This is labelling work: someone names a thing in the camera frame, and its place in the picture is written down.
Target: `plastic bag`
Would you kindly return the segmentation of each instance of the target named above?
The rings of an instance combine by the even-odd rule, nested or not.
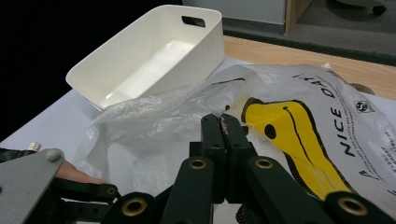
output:
[[[278,160],[313,197],[359,193],[396,218],[395,130],[330,67],[234,65],[206,81],[105,109],[74,164],[120,193],[171,186],[201,117],[228,113],[259,155]]]

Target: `gray carpet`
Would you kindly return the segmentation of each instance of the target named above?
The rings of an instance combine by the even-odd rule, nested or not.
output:
[[[314,0],[289,34],[281,25],[227,18],[223,29],[226,35],[396,66],[396,0],[383,3],[387,11],[378,16],[372,7]]]

